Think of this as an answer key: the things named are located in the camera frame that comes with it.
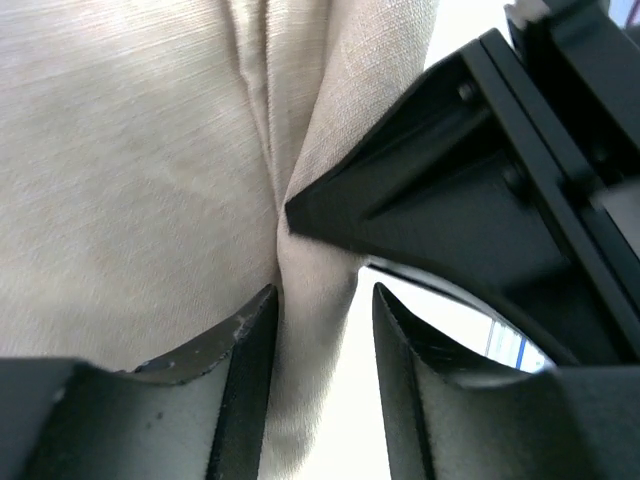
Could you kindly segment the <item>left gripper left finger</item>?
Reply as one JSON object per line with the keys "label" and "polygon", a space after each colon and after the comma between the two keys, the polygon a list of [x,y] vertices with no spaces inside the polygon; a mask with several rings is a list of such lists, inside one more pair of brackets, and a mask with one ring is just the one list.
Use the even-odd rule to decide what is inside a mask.
{"label": "left gripper left finger", "polygon": [[5,479],[254,479],[278,326],[267,286],[131,372],[73,358],[1,362]]}

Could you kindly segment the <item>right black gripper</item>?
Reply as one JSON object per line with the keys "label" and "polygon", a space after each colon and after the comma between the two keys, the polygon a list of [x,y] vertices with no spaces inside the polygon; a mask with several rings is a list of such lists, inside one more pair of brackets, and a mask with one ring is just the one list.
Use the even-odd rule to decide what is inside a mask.
{"label": "right black gripper", "polygon": [[489,39],[541,138],[506,181],[541,211],[558,266],[501,294],[584,364],[639,360],[639,30],[602,1],[517,1]]}

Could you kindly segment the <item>beige cloth napkin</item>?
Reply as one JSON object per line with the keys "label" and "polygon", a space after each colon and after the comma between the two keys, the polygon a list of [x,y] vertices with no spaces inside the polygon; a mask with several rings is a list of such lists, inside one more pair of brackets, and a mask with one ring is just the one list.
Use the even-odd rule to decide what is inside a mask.
{"label": "beige cloth napkin", "polygon": [[358,257],[285,202],[421,73],[433,1],[5,1],[1,353],[129,369],[268,283],[263,479],[388,475],[372,345],[334,377]]}

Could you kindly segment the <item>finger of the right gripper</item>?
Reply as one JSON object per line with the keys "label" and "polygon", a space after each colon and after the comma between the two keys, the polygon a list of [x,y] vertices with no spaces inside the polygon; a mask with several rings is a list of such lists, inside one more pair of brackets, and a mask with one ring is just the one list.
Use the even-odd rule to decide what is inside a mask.
{"label": "finger of the right gripper", "polygon": [[477,295],[570,295],[570,138],[491,30],[423,74],[286,206],[293,232]]}

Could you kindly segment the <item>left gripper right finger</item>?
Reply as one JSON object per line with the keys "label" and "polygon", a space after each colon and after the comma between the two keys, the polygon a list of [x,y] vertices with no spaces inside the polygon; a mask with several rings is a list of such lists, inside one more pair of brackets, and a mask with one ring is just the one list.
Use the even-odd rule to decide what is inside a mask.
{"label": "left gripper right finger", "polygon": [[373,327],[395,479],[635,479],[639,370],[525,373],[424,322],[385,286]]}

